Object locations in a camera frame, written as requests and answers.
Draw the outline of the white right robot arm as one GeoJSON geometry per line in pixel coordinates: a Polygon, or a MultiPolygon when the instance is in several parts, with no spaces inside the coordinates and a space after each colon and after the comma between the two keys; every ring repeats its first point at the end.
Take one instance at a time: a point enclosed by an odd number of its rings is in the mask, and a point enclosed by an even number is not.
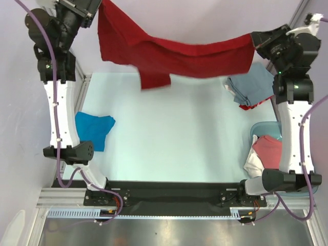
{"type": "Polygon", "coordinates": [[[319,24],[291,29],[283,25],[266,32],[252,32],[257,53],[276,70],[273,91],[280,115],[282,154],[278,169],[265,169],[260,177],[247,179],[236,199],[248,206],[255,195],[270,192],[305,192],[318,187],[310,151],[310,111],[315,108],[314,85],[308,71],[321,46],[319,24]]]}

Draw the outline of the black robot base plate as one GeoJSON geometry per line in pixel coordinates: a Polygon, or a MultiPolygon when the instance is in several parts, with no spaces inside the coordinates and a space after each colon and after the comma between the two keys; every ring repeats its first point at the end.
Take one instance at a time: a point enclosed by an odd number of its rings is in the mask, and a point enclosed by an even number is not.
{"type": "Polygon", "coordinates": [[[122,207],[123,213],[165,213],[179,215],[213,215],[229,208],[256,211],[267,202],[248,195],[240,183],[108,181],[103,191],[92,191],[82,180],[71,188],[86,188],[82,208],[111,209],[122,207]]]}

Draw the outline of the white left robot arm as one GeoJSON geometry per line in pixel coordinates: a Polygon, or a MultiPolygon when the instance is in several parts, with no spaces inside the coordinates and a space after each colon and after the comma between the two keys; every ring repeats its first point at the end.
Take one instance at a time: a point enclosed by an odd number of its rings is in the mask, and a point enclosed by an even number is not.
{"type": "Polygon", "coordinates": [[[81,141],[75,125],[74,86],[76,57],[70,52],[80,28],[89,28],[100,1],[39,1],[40,8],[26,10],[25,26],[34,42],[40,80],[48,98],[51,139],[44,157],[63,161],[79,172],[89,190],[103,205],[113,200],[106,177],[91,164],[94,146],[81,141]]]}

